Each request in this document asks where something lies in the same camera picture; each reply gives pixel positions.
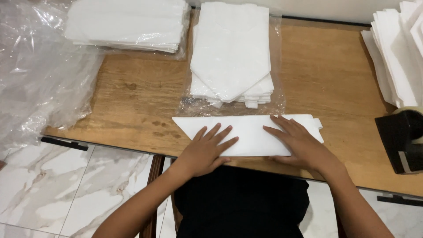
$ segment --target hand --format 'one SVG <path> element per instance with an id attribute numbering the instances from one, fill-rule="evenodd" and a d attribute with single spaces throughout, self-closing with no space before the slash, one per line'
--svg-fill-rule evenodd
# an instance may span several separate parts
<path id="1" fill-rule="evenodd" d="M 338 158 L 310 135 L 300 123 L 293 119 L 287 120 L 281 115 L 278 117 L 271 115 L 270 119 L 281 126 L 286 133 L 267 126 L 263 126 L 263 129 L 284 142 L 291 149 L 292 155 L 270 156 L 269 159 L 303 169 L 313 169 L 322 175 L 327 170 L 344 167 Z"/>
<path id="2" fill-rule="evenodd" d="M 229 162 L 229 157 L 218 158 L 218 156 L 235 144 L 238 137 L 218 145 L 232 130 L 232 126 L 228 126 L 216 135 L 220 126 L 221 124 L 218 123 L 205 136 L 203 135 L 207 131 L 207 127 L 203 127 L 173 165 L 178 166 L 180 171 L 191 178 L 211 173 L 225 162 Z"/>

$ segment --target stack of white garments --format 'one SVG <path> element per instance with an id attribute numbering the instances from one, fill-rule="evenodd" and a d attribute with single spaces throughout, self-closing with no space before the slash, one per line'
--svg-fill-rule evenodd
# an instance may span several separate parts
<path id="1" fill-rule="evenodd" d="M 398 108 L 423 106 L 423 0 L 401 2 L 400 9 L 374 13 L 362 36 L 384 100 Z"/>
<path id="2" fill-rule="evenodd" d="M 175 53 L 189 9 L 185 0 L 78 0 L 65 37 L 74 44 Z"/>
<path id="3" fill-rule="evenodd" d="M 269 9 L 255 4 L 206 2 L 194 27 L 191 95 L 220 108 L 270 102 Z"/>

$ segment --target person's right hand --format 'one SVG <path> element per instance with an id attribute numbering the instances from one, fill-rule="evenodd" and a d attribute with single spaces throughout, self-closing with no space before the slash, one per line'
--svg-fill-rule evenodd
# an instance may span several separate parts
<path id="1" fill-rule="evenodd" d="M 281 115 L 278 117 L 271 115 L 270 119 L 286 132 L 267 126 L 263 126 L 263 129 L 285 143 L 291 149 L 292 155 L 270 156 L 269 159 L 302 169 L 313 169 L 322 175 L 329 172 L 328 170 L 344 167 L 338 158 L 310 135 L 300 123 L 293 119 L 285 119 Z"/>

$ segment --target wooden table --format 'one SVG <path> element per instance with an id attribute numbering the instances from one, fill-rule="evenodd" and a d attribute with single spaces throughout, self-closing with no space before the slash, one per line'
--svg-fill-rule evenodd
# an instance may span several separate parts
<path id="1" fill-rule="evenodd" d="M 367 28 L 283 19 L 286 114 L 320 119 L 324 144 L 357 186 L 423 196 L 423 174 L 395 174 L 379 137 L 374 118 L 395 108 L 383 101 L 361 30 Z M 186 62 L 108 55 L 92 114 L 70 130 L 47 128 L 45 135 L 177 157 L 190 142 L 171 119 L 186 73 Z M 233 158 L 229 165 L 323 180 L 264 158 Z"/>

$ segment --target clear plastic bag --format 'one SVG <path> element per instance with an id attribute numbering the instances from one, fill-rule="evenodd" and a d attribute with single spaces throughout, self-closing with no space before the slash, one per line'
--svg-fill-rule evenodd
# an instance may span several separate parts
<path id="1" fill-rule="evenodd" d="M 189 55 L 187 77 L 184 82 L 184 91 L 176 112 L 181 117 L 197 117 L 197 116 L 242 116 L 242 115 L 266 115 L 266 114 L 284 114 L 285 113 L 285 97 L 279 75 L 281 74 L 282 37 L 280 33 L 282 16 L 269 16 L 269 50 L 270 50 L 270 76 L 272 78 L 274 90 L 270 95 L 269 103 L 258 104 L 257 109 L 246 108 L 244 102 L 232 101 L 230 103 L 222 103 L 221 100 L 195 98 L 191 95 L 191 86 L 193 73 L 190 65 L 193 53 L 193 39 L 196 25 L 198 24 L 201 10 L 196 7 L 193 10 L 193 18 L 191 24 L 194 26 L 189 31 Z"/>
<path id="2" fill-rule="evenodd" d="M 184 0 L 72 0 L 66 7 L 61 27 L 81 53 L 186 59 L 191 7 Z"/>
<path id="3" fill-rule="evenodd" d="M 0 151 L 38 144 L 49 125 L 69 128 L 91 112 L 104 55 L 63 37 L 66 6 L 0 2 Z"/>

